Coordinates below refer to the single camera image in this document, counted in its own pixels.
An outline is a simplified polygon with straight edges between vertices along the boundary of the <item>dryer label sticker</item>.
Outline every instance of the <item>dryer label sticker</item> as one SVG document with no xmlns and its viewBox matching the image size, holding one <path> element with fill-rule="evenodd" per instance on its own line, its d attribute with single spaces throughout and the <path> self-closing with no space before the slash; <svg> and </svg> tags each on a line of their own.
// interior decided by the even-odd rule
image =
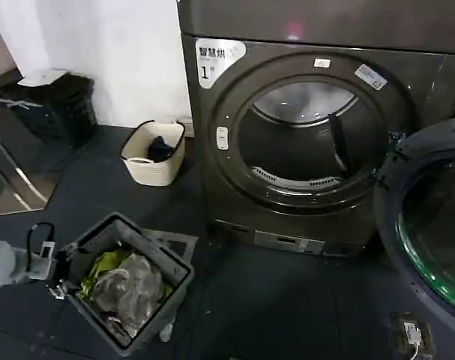
<svg viewBox="0 0 455 360">
<path fill-rule="evenodd" d="M 215 132 L 217 148 L 219 150 L 229 150 L 229 129 L 224 126 L 218 126 Z"/>
<path fill-rule="evenodd" d="M 314 60 L 315 68 L 328 68 L 331 66 L 331 60 L 329 58 L 316 58 Z"/>
<path fill-rule="evenodd" d="M 365 64 L 359 66 L 359 68 L 355 71 L 355 76 L 361 78 L 375 90 L 380 90 L 385 86 L 385 84 L 387 84 L 386 79 Z"/>
<path fill-rule="evenodd" d="M 220 75 L 246 54 L 244 43 L 236 40 L 205 39 L 196 41 L 199 84 L 210 89 Z"/>
</svg>

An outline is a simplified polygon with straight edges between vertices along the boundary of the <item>power cord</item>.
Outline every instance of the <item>power cord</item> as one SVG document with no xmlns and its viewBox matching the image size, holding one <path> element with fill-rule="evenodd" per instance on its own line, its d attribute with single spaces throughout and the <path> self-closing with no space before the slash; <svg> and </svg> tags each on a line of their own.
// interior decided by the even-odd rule
<svg viewBox="0 0 455 360">
<path fill-rule="evenodd" d="M 414 355 L 410 358 L 410 360 L 414 360 L 417 357 L 418 353 L 419 353 L 419 346 L 420 345 L 419 344 L 415 344 L 414 346 L 415 346 Z"/>
<path fill-rule="evenodd" d="M 36 229 L 41 226 L 48 226 L 49 227 L 49 235 L 47 235 L 47 241 L 53 242 L 54 241 L 54 225 L 48 223 L 46 221 L 41 221 L 40 223 L 36 223 L 29 231 L 27 232 L 27 237 L 25 239 L 25 255 L 27 256 L 27 265 L 25 266 L 25 271 L 31 271 L 31 264 L 32 264 L 32 254 L 31 254 L 31 237 L 32 234 Z"/>
</svg>

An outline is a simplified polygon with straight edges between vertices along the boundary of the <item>white paper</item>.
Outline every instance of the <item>white paper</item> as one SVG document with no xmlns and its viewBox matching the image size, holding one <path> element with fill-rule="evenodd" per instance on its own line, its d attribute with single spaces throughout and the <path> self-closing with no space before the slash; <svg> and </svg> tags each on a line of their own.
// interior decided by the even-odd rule
<svg viewBox="0 0 455 360">
<path fill-rule="evenodd" d="M 50 85 L 66 73 L 66 70 L 41 70 L 35 73 L 30 73 L 28 76 L 24 77 L 24 79 L 20 80 L 18 84 L 28 86 L 29 88 Z"/>
</svg>

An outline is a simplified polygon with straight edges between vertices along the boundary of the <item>gray plastic basket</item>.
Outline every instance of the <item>gray plastic basket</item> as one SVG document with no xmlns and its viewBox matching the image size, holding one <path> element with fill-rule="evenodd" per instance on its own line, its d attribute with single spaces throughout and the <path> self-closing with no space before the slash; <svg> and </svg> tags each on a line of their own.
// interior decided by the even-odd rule
<svg viewBox="0 0 455 360">
<path fill-rule="evenodd" d="M 119 242 L 129 244 L 146 256 L 159 268 L 163 279 L 172 286 L 169 297 L 156 309 L 127 346 L 122 346 L 106 329 L 89 303 L 76 295 L 82 279 L 90 271 L 95 259 L 102 253 L 116 248 Z M 120 214 L 111 214 L 77 241 L 64 247 L 60 253 L 62 270 L 59 271 L 62 275 L 56 279 L 57 284 L 61 284 L 67 299 L 121 356 L 130 356 L 173 320 L 187 294 L 187 286 L 194 276 L 190 264 L 155 238 L 143 235 L 137 225 Z"/>
</svg>

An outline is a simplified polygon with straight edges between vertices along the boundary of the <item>plastic bag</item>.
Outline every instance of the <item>plastic bag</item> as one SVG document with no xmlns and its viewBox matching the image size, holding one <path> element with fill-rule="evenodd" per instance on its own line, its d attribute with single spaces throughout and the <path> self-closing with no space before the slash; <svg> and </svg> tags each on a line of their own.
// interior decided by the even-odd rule
<svg viewBox="0 0 455 360">
<path fill-rule="evenodd" d="M 91 293 L 92 301 L 102 311 L 116 314 L 132 338 L 155 312 L 162 296 L 159 269 L 135 253 L 118 268 L 102 275 Z"/>
<path fill-rule="evenodd" d="M 100 255 L 94 262 L 91 271 L 81 283 L 81 298 L 88 298 L 95 284 L 102 277 L 113 269 L 118 268 L 132 253 L 130 251 L 116 250 L 108 251 Z"/>
</svg>

